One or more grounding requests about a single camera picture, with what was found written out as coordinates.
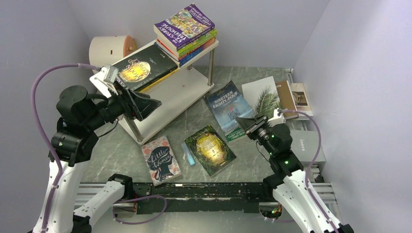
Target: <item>book cover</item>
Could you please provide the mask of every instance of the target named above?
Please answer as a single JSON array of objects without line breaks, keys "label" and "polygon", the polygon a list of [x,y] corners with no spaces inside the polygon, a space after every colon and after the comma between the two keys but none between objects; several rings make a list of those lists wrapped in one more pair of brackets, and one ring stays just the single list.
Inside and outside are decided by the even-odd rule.
[{"label": "book cover", "polygon": [[[310,108],[309,99],[306,94],[305,86],[303,83],[291,83],[291,91],[293,95],[293,101],[297,111],[304,112],[309,116],[313,116],[312,109]],[[300,119],[307,119],[306,116],[299,114]]]},{"label": "book cover", "polygon": [[255,113],[232,81],[204,98],[228,142],[245,135],[236,118],[251,118]]},{"label": "book cover", "polygon": [[177,69],[177,64],[155,44],[139,51],[113,66],[119,78],[131,90],[140,91]]},{"label": "book cover", "polygon": [[167,47],[179,50],[213,30],[215,24],[195,4],[154,25],[154,32]]},{"label": "book cover", "polygon": [[277,93],[273,76],[260,79],[242,85],[243,96],[252,106],[256,117],[267,116],[273,118],[273,112],[280,108],[279,95]]},{"label": "book cover", "polygon": [[181,174],[166,136],[143,145],[141,149],[155,186]]},{"label": "book cover", "polygon": [[211,177],[236,159],[232,150],[210,125],[188,137],[185,142]]},{"label": "book cover", "polygon": [[159,39],[156,40],[155,43],[163,52],[165,52],[169,57],[171,57],[173,60],[179,62],[179,57],[175,55],[172,50],[170,50],[163,42],[161,42]]},{"label": "book cover", "polygon": [[[291,91],[291,86],[288,80],[283,80],[277,82],[276,89],[279,95],[280,106],[283,109],[296,110],[295,102],[293,101],[293,95]],[[298,118],[297,113],[284,113],[283,116],[285,119],[295,119]]]},{"label": "book cover", "polygon": [[195,57],[197,54],[201,53],[203,50],[207,49],[209,46],[211,46],[213,43],[215,43],[216,38],[212,38],[211,40],[207,41],[205,44],[203,44],[201,47],[197,48],[195,51],[189,53],[188,55],[184,56],[181,60],[179,65],[183,66],[185,63],[190,61],[193,57]]}]

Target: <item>white wall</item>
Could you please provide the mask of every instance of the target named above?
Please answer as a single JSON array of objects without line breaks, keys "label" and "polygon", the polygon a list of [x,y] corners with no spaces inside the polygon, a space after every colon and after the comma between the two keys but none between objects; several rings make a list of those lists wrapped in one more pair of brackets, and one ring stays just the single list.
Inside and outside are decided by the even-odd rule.
[{"label": "white wall", "polygon": [[412,3],[332,0],[294,67],[356,233],[412,228]]},{"label": "white wall", "polygon": [[[51,66],[87,63],[89,40],[64,0],[0,2],[0,232],[31,230],[49,173],[48,150],[34,126],[30,88]],[[60,92],[91,87],[91,71],[54,71],[40,83],[37,107],[46,133],[56,131]]]},{"label": "white wall", "polygon": [[[138,46],[156,39],[153,24],[193,0],[69,0],[89,39],[130,34]],[[329,0],[201,0],[216,24],[219,66],[293,67]],[[205,56],[198,65],[207,65]]]}]

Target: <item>black book cover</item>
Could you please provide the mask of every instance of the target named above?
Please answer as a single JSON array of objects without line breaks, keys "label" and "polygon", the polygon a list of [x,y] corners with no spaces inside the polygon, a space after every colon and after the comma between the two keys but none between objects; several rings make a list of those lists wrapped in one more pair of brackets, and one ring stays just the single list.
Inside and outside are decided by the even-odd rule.
[{"label": "black book cover", "polygon": [[177,64],[155,44],[114,64],[119,78],[131,90],[139,91],[177,69]]},{"label": "black book cover", "polygon": [[236,159],[232,150],[210,125],[188,137],[185,142],[211,177]]}]

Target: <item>blue marker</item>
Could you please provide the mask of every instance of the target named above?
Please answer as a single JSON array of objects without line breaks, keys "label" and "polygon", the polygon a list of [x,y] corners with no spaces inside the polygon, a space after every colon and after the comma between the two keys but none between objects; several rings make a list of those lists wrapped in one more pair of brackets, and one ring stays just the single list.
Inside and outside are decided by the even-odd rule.
[{"label": "blue marker", "polygon": [[189,164],[191,166],[193,166],[194,165],[194,159],[193,159],[192,153],[190,152],[190,150],[189,150],[188,146],[186,145],[186,143],[182,143],[182,148],[183,148],[183,151],[186,154],[186,157],[188,158]]}]

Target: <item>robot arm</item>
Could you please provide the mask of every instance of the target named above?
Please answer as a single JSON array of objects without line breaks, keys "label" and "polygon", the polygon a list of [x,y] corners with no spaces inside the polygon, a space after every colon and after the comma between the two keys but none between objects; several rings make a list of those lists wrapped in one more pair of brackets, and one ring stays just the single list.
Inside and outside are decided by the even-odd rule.
[{"label": "robot arm", "polygon": [[89,94],[85,87],[78,85],[68,87],[60,94],[57,110],[62,117],[57,123],[57,133],[52,137],[51,144],[60,159],[63,173],[57,185],[53,185],[59,168],[49,154],[49,183],[34,233],[91,232],[91,227],[115,201],[134,197],[132,179],[115,174],[102,192],[73,214],[81,177],[89,163],[93,147],[99,140],[94,131],[108,122],[113,123],[121,115],[127,121],[143,120],[161,105],[160,101],[153,100],[148,95],[135,93],[121,82],[114,82],[113,77],[117,74],[115,67],[108,66],[101,72],[105,72],[112,81],[111,97]]},{"label": "robot arm", "polygon": [[237,121],[250,139],[257,140],[269,152],[274,175],[265,178],[263,183],[302,232],[353,233],[349,225],[343,225],[330,212],[305,177],[301,162],[291,151],[292,137],[286,124],[270,127],[265,116],[253,119],[239,117]]}]

